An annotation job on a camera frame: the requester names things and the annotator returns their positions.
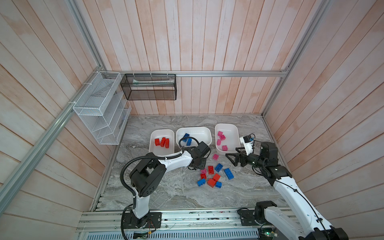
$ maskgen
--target black cable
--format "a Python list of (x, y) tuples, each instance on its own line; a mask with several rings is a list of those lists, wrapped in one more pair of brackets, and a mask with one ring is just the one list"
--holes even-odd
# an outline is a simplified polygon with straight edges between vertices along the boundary
[(194, 138), (194, 137), (182, 137), (182, 138), (179, 140), (179, 147), (182, 148), (182, 147), (181, 147), (181, 141), (183, 141), (184, 139), (189, 139), (189, 138), (195, 140), (195, 141), (197, 142), (197, 145), (200, 144), (199, 141), (198, 141), (196, 138)]
[(126, 210), (127, 210), (130, 206), (132, 206), (132, 205), (133, 205), (133, 204), (126, 206), (126, 207), (124, 208), (122, 214), (121, 214), (121, 224), (120, 224), (120, 228), (121, 228), (121, 234), (122, 234), (124, 240), (128, 240), (127, 236), (126, 236), (125, 233), (124, 233), (124, 227), (123, 227), (124, 215), (125, 215)]

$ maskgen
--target metal grate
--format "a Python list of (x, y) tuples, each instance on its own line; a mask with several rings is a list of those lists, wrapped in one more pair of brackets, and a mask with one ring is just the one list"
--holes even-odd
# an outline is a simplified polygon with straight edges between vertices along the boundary
[[(133, 233), (140, 231), (126, 231), (128, 239), (133, 239)], [(149, 235), (148, 239), (257, 239), (256, 228), (242, 229), (203, 229), (203, 230), (157, 230)], [(121, 232), (92, 232), (86, 240), (123, 239)]]
[(99, 72), (73, 106), (78, 115), (102, 116), (119, 83), (120, 73)]
[(121, 87), (128, 100), (176, 100), (175, 74), (125, 74)]

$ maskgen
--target wooden plank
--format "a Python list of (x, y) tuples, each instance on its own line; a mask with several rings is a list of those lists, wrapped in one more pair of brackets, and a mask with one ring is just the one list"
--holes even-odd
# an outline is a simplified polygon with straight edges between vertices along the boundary
[(3, 214), (0, 217), (0, 233), (4, 239), (71, 239), (76, 227), (68, 227), (33, 219)]
[(368, 212), (382, 207), (384, 185), (366, 189), (324, 204), (316, 206), (327, 219)]
[[(288, 118), (288, 119), (285, 120), (280, 126), (280, 128), (276, 131), (275, 133), (276, 139), (278, 139), (282, 135), (282, 133), (288, 128), (289, 124), (292, 123), (294, 118), (298, 116), (298, 112), (303, 110), (304, 108), (303, 105), (306, 105), (309, 102), (309, 97), (310, 96), (313, 97), (315, 93), (321, 88), (321, 86), (323, 86), (323, 84), (325, 83), (325, 79), (324, 78), (318, 79), (319, 76), (326, 69), (327, 65), (329, 66), (330, 61), (336, 55), (335, 53), (337, 53), (339, 50), (342, 51), (341, 47), (345, 45), (345, 41), (354, 32), (354, 30), (359, 25), (359, 23), (364, 18), (364, 16), (367, 14), (367, 12), (369, 11), (369, 8), (373, 5), (373, 3), (374, 1), (358, 2), (355, 5), (355, 7), (352, 9), (352, 11), (348, 15), (344, 23), (340, 26), (339, 30), (337, 31), (333, 39), (330, 41), (329, 45), (325, 48), (324, 52), (321, 54), (321, 56), (315, 63), (314, 67), (311, 69), (311, 71), (303, 80), (303, 83), (300, 85), (300, 87), (297, 90), (298, 93), (291, 98), (286, 108), (280, 114), (279, 119), (277, 121), (283, 118)], [(301, 103), (301, 107), (294, 109), (295, 108), (294, 105), (297, 105), (299, 102)], [(292, 111), (292, 109), (296, 110), (295, 113), (289, 114), (288, 116), (288, 113)]]
[(5, 213), (77, 227), (82, 212), (45, 199), (19, 191), (9, 204)]
[(32, 148), (25, 140), (0, 125), (0, 151), (21, 161)]
[(84, 125), (84, 123), (81, 121), (81, 119), (74, 114), (71, 118), (71, 121), (73, 121), (77, 127), (83, 132), (84, 135), (87, 136), (87, 138), (97, 147), (97, 149), (100, 150), (100, 152), (103, 154), (103, 156), (106, 159), (109, 159), (109, 155), (111, 154), (111, 150), (106, 146), (102, 144), (98, 144), (94, 138), (94, 136), (91, 134), (91, 132), (88, 130), (88, 128)]
[(115, 51), (117, 60), (122, 71), (130, 71), (131, 64), (121, 38), (120, 30), (114, 16), (112, 5), (110, 1), (96, 0), (97, 6), (100, 11), (101, 18), (103, 19), (105, 29), (108, 33), (109, 39), (112, 43), (113, 50)]
[(332, 219), (330, 222), (335, 227), (341, 227), (350, 238), (366, 237), (384, 235), (384, 230), (381, 227), (384, 220), (383, 217), (384, 209), (380, 209)]
[(137, 53), (131, 24), (129, 22), (127, 8), (124, 1), (111, 1), (113, 14), (116, 18), (119, 32), (128, 56), (129, 64), (132, 70), (141, 70), (139, 54)]
[(239, 86), (237, 88), (237, 93), (236, 93), (235, 100), (233, 102), (233, 107), (232, 107), (231, 113), (237, 113), (238, 108), (240, 106), (241, 99), (242, 99), (243, 94), (244, 94), (244, 91), (246, 90), (247, 82), (248, 82), (248, 77), (240, 78), (240, 83), (239, 83)]
[[(235, 9), (233, 11), (233, 20), (229, 32), (227, 51), (224, 59), (224, 70), (234, 70), (249, 6), (250, 1), (237, 1), (235, 4)], [(217, 98), (216, 113), (224, 113), (224, 109), (227, 104), (227, 98), (230, 93), (229, 90), (231, 83), (232, 78), (222, 78)], [(232, 83), (232, 87), (233, 90), (237, 89), (236, 81)], [(235, 98), (235, 95), (235, 91), (231, 91), (230, 96), (233, 99)], [(230, 108), (230, 110), (228, 109), (227, 112), (230, 112), (232, 110), (232, 106), (228, 108)]]
[(131, 24), (133, 38), (137, 53), (139, 55), (140, 65), (142, 70), (149, 70), (148, 58), (144, 39), (140, 27), (139, 15), (137, 13), (135, 0), (125, 0), (125, 6), (128, 13), (129, 22)]
[(77, 41), (79, 42), (81, 49), (84, 51), (84, 54), (87, 57), (87, 60), (89, 64), (91, 65), (91, 71), (97, 67), (97, 63), (95, 58), (93, 57), (93, 54), (91, 52), (91, 49), (89, 48), (88, 44), (85, 41), (85, 38), (76, 22), (75, 16), (71, 13), (71, 10), (69, 9), (68, 5), (63, 2), (56, 0), (59, 4), (61, 11), (63, 12), (65, 19), (67, 20), (68, 24), (71, 27), (71, 30), (73, 31), (74, 35), (76, 36)]
[(89, 13), (89, 17), (91, 18), (97, 36), (100, 39), (101, 44), (103, 45), (104, 52), (111, 66), (110, 70), (121, 71), (120, 63), (113, 49), (111, 40), (108, 37), (108, 32), (105, 28), (103, 19), (101, 18), (99, 8), (97, 7), (95, 0), (83, 0), (83, 2), (85, 4), (87, 12)]
[(150, 70), (159, 70), (159, 61), (156, 50), (156, 41), (153, 30), (153, 23), (151, 17), (151, 8), (149, 6), (149, 1), (137, 1), (136, 2), (137, 13), (140, 19), (142, 36), (145, 43), (145, 49), (147, 52), (149, 69)]
[(297, 182), (303, 180), (382, 134), (384, 126), (380, 124), (380, 119), (383, 115), (384, 108), (381, 108), (322, 152), (293, 170), (295, 180)]
[(42, 0), (40, 1), (29, 0), (28, 3), (31, 5), (34, 12), (39, 17), (41, 23), (43, 24), (45, 29), (48, 31), (49, 35), (52, 37), (57, 47), (60, 49), (61, 53), (63, 54), (68, 64), (73, 69), (77, 78), (87, 79), (88, 76), (85, 74), (84, 69), (81, 67), (79, 60), (77, 59), (75, 53), (71, 49), (64, 34), (61, 32), (58, 24), (56, 23), (54, 17), (51, 15), (45, 3)]
[(0, 123), (34, 145), (45, 129), (26, 115), (20, 108), (0, 94)]
[(319, 56), (322, 54), (332, 37), (335, 35), (345, 18), (348, 16), (356, 1), (338, 1), (334, 2), (327, 13), (327, 17), (316, 31), (312, 41), (306, 48), (306, 54), (304, 54), (298, 61), (297, 67), (291, 71), (291, 82), (285, 85), (284, 91), (281, 91), (277, 96), (277, 100), (267, 115), (267, 121), (271, 126), (272, 132), (280, 126), (274, 125), (276, 119), (284, 109), (288, 101), (294, 95), (295, 91), (302, 83), (304, 77), (311, 70)]
[(80, 177), (47, 155), (44, 155), (36, 166), (36, 171), (39, 171), (92, 199), (95, 195), (97, 187), (86, 181), (84, 179), (85, 176)]
[(244, 70), (245, 62), (251, 48), (263, 4), (264, 0), (253, 0), (250, 2), (234, 70)]
[(91, 153), (104, 166), (107, 165), (108, 159), (100, 152), (99, 149), (97, 149), (97, 147), (88, 139), (88, 137), (80, 130), (80, 128), (78, 128), (78, 126), (72, 120), (70, 120), (65, 125), (65, 128), (69, 131), (68, 133), (71, 133), (76, 138), (74, 144), (83, 145), (86, 148), (83, 149), (83, 151)]
[(55, 119), (3, 66), (0, 66), (0, 92), (45, 129)]
[(383, 106), (382, 95), (384, 93), (384, 85), (382, 84), (382, 74), (384, 66), (380, 68), (380, 71), (376, 71), (371, 75), (371, 77), (348, 96), (342, 104), (333, 110), (333, 112), (318, 125), (319, 128), (313, 130), (315, 133), (311, 132), (307, 135), (308, 138), (305, 137), (303, 139), (309, 141), (316, 137), (316, 140), (312, 140), (310, 144), (307, 144), (308, 146), (305, 147), (305, 149), (293, 158), (294, 160), (291, 161), (292, 166), (299, 164), (299, 162), (302, 163), (304, 160), (303, 156), (308, 158), (313, 157)]
[(40, 19), (37, 17), (34, 10), (31, 8), (27, 0), (15, 0), (13, 1), (18, 10), (22, 13), (25, 20), (28, 22), (30, 27), (39, 37), (41, 42), (47, 48), (49, 53), (55, 59), (57, 64), (60, 66), (61, 70), (64, 72), (66, 77), (70, 80), (75, 89), (81, 87), (81, 81), (77, 78), (74, 71), (68, 64), (67, 60), (64, 58), (63, 54), (60, 52), (59, 48), (53, 41), (52, 37), (49, 35)]
[[(193, 1), (192, 70), (202, 70), (207, 0)], [(192, 78), (191, 113), (200, 112), (201, 78)]]
[(220, 23), (217, 33), (217, 44), (213, 70), (223, 70), (234, 10), (235, 1), (223, 1), (220, 14)]
[(93, 22), (91, 20), (90, 14), (88, 13), (87, 7), (85, 7), (85, 4), (83, 0), (76, 0), (79, 10), (83, 16), (84, 22), (88, 27), (89, 33), (92, 36), (92, 39), (96, 45), (96, 48), (99, 50), (100, 57), (105, 65), (106, 71), (112, 70), (111, 64), (109, 63), (106, 51), (100, 41), (100, 38), (96, 32), (95, 26), (93, 25)]
[(67, 167), (72, 172), (81, 176), (94, 186), (97, 186), (101, 180), (101, 173), (96, 172), (92, 167), (96, 168), (92, 162), (88, 162), (87, 159), (84, 161), (88, 162), (86, 164), (82, 159), (74, 155), (69, 149), (67, 149), (59, 141), (54, 141), (52, 146), (48, 149), (47, 155)]
[[(193, 2), (179, 1), (179, 34), (181, 70), (192, 69)], [(182, 113), (191, 114), (192, 78), (182, 78)]]
[[(369, 147), (368, 145), (372, 145), (372, 147), (375, 147), (373, 145), (374, 141), (379, 142), (375, 139), (361, 148), (367, 149)], [(374, 157), (371, 157), (368, 154), (366, 155), (366, 157), (361, 159), (351, 160), (351, 158), (348, 157), (336, 161), (335, 163), (331, 164), (330, 167), (336, 167), (336, 169), (341, 170), (342, 173), (339, 174), (336, 170), (331, 170), (330, 167), (327, 167), (327, 172), (325, 172), (324, 168), (324, 171), (322, 171), (322, 173), (325, 174), (324, 178), (326, 178), (326, 180), (320, 182), (319, 184), (322, 184), (323, 182), (327, 181), (328, 182), (321, 186), (315, 187), (309, 191), (306, 191), (306, 197), (308, 197), (314, 205), (319, 205), (382, 184), (383, 180), (377, 176), (380, 176), (383, 171), (384, 157), (381, 157), (375, 161), (372, 161), (373, 158)], [(354, 170), (354, 168), (356, 168), (354, 164), (363, 166)], [(315, 178), (313, 178), (312, 176), (304, 181), (301, 181), (299, 184), (300, 189), (301, 186), (304, 186), (305, 189), (309, 189), (313, 186), (316, 186), (313, 183), (310, 183), (312, 181), (315, 181)]]
[(255, 61), (256, 54), (257, 54), (257, 51), (259, 49), (260, 42), (262, 40), (264, 31), (266, 29), (268, 19), (271, 15), (271, 11), (272, 11), (274, 3), (275, 3), (274, 0), (264, 1), (264, 3), (263, 3), (263, 8), (262, 8), (262, 11), (260, 13), (259, 20), (257, 22), (257, 27), (255, 30), (255, 34), (253, 36), (253, 39), (252, 39), (251, 47), (250, 47), (248, 55), (247, 55), (247, 60), (245, 61), (244, 70), (251, 70), (252, 69), (252, 66), (253, 66), (253, 63)]
[(88, 76), (87, 73), (91, 73), (93, 71), (93, 68), (89, 63), (84, 50), (80, 46), (80, 43), (78, 42), (74, 32), (72, 31), (71, 26), (69, 25), (63, 13), (63, 10), (60, 8), (57, 0), (44, 0), (44, 2), (48, 7), (48, 10), (52, 14), (53, 18), (56, 20), (57, 25), (65, 36), (69, 46), (73, 50), (73, 53), (80, 62), (80, 65), (83, 68), (85, 75)]
[[(221, 0), (209, 0), (207, 1), (207, 14), (205, 18), (205, 35), (204, 35), (204, 53), (203, 53), (203, 70), (213, 70), (215, 62), (215, 52), (217, 44), (217, 34), (220, 24), (220, 14), (222, 9)], [(206, 96), (207, 92), (202, 92), (202, 96)]]
[(216, 111), (217, 114), (224, 113), (225, 103), (227, 101), (228, 92), (231, 84), (231, 77), (221, 78), (220, 88), (217, 96)]
[[(349, 88), (344, 89), (344, 86), (346, 85), (348, 87), (352, 86), (352, 85), (349, 86), (348, 82), (351, 82), (354, 80), (354, 78), (359, 77), (360, 79), (356, 83), (361, 83), (362, 80), (365, 80), (367, 77), (369, 77), (384, 62), (384, 59), (381, 57), (381, 54), (380, 54), (384, 52), (384, 41), (379, 45), (377, 45), (377, 47), (373, 50), (373, 48), (375, 47), (378, 41), (380, 40), (375, 38), (374, 39), (365, 38), (361, 41), (361, 44), (356, 46), (355, 50), (350, 54), (350, 56), (333, 74), (333, 76), (329, 79), (329, 81), (327, 81), (324, 84), (324, 86), (319, 90), (319, 92), (310, 101), (310, 103), (308, 103), (308, 105), (299, 114), (299, 116), (295, 119), (295, 121), (291, 124), (291, 126), (284, 132), (284, 134), (281, 136), (281, 140), (278, 140), (279, 143), (280, 142), (284, 143), (285, 140), (290, 136), (292, 136), (299, 128), (304, 127), (303, 129), (306, 129), (306, 127), (309, 124), (307, 120), (309, 118), (314, 119), (315, 117), (318, 117), (318, 115), (314, 113), (319, 113), (322, 110), (324, 110), (324, 108), (327, 109), (326, 104), (329, 103), (330, 101), (330, 100), (327, 100), (327, 98), (330, 97), (331, 94), (333, 96), (331, 97), (331, 99), (334, 99), (335, 97), (337, 99), (338, 97), (334, 96), (337, 92), (340, 92), (342, 90), (345, 90), (345, 91), (350, 90)], [(366, 57), (370, 51), (372, 51), (372, 53), (366, 59), (364, 59), (364, 57)]]
[(289, 33), (284, 40), (283, 46), (280, 49), (280, 52), (276, 58), (275, 63), (273, 64), (272, 70), (279, 70), (283, 68), (283, 63), (288, 56), (290, 49), (292, 48), (295, 40), (297, 39), (300, 30), (302, 29), (304, 23), (307, 21), (307, 17), (314, 5), (315, 0), (306, 0), (303, 1), (299, 12), (296, 15), (295, 20), (291, 28), (289, 29)]
[(33, 78), (49, 93), (55, 102), (63, 107), (69, 98), (60, 89), (48, 72), (43, 68), (33, 53), (21, 41), (17, 34), (0, 16), (0, 42), (17, 59), (17, 61), (33, 76)]

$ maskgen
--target blue lego brick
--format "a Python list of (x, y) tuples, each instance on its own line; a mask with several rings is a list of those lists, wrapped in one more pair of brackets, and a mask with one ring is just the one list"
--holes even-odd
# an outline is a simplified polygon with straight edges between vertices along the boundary
[(205, 179), (201, 179), (200, 181), (197, 181), (197, 185), (200, 187), (201, 185), (205, 184)]
[(225, 174), (227, 175), (227, 177), (228, 177), (229, 180), (231, 180), (232, 178), (234, 178), (234, 176), (233, 176), (231, 170), (229, 170), (229, 168), (224, 169), (224, 172), (225, 172)]
[(221, 165), (220, 163), (215, 167), (215, 170), (217, 172), (220, 172), (220, 170), (223, 168), (223, 165)]
[[(189, 134), (188, 133), (186, 133), (186, 134), (184, 134), (184, 137), (189, 137)], [(187, 140), (189, 140), (190, 138), (188, 138), (188, 139), (183, 139), (182, 141), (183, 142), (187, 142)]]

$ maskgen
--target gray marble surface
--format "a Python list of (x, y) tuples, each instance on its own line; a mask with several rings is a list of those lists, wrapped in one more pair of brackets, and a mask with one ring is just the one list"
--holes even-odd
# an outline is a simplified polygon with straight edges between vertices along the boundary
[[(216, 208), (216, 207), (255, 207), (259, 201), (272, 200), (277, 205), (287, 205), (282, 196), (269, 185), (263, 177), (256, 175), (251, 167), (235, 167), (224, 156), (219, 160), (212, 159), (215, 148), (215, 125), (218, 123), (232, 123), (237, 126), (239, 135), (254, 133), (260, 141), (271, 141), (262, 119), (258, 115), (186, 115), (186, 116), (130, 116), (127, 129), (113, 165), (103, 196), (100, 198), (98, 210), (122, 210), (132, 203), (132, 194), (120, 182), (122, 166), (132, 158), (148, 153), (149, 139), (152, 131), (157, 129), (172, 129), (175, 133), (181, 127), (205, 126), (212, 135), (210, 145), (212, 153), (207, 159), (207, 166), (221, 163), (224, 168), (230, 168), (234, 179), (228, 180), (223, 170), (220, 171), (220, 182), (223, 186), (211, 188), (207, 184), (198, 187), (200, 171), (178, 168), (164, 175), (158, 188), (151, 194), (149, 208), (151, 209), (184, 209), (184, 208)], [(260, 145), (255, 145), (255, 153)], [(128, 167), (128, 174), (135, 167), (135, 163)]]

